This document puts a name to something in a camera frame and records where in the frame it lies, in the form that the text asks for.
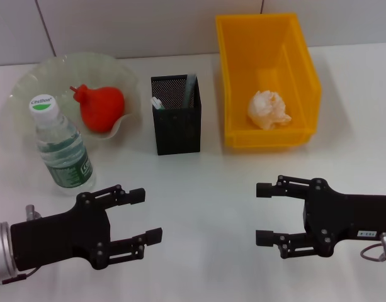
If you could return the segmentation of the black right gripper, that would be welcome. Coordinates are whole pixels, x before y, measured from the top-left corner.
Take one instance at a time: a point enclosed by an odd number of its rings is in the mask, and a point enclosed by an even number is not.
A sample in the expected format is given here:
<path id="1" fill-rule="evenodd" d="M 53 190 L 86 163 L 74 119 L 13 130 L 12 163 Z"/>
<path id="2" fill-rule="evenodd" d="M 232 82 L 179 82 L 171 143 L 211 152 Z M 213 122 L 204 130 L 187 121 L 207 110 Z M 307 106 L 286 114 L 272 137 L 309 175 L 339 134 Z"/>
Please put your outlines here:
<path id="1" fill-rule="evenodd" d="M 306 233 L 256 230 L 256 245 L 276 245 L 282 259 L 318 255 L 330 257 L 343 240 L 374 240 L 386 256 L 386 195 L 343 194 L 321 178 L 279 175 L 276 184 L 258 182 L 257 198 L 286 196 L 305 200 Z"/>

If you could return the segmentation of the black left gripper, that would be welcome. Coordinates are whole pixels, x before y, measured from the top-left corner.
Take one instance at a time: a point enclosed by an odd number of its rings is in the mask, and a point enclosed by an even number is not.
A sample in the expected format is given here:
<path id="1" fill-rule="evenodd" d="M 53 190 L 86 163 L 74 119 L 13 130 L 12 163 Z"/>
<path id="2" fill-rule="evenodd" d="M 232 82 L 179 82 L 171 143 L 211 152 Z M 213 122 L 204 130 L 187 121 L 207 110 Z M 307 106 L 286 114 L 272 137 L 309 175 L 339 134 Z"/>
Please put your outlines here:
<path id="1" fill-rule="evenodd" d="M 121 185 L 81 193 L 65 213 L 11 225 L 14 262 L 19 271 L 83 258 L 96 270 L 144 258 L 145 247 L 162 242 L 162 228 L 110 243 L 107 209 L 145 201 L 145 189 Z"/>

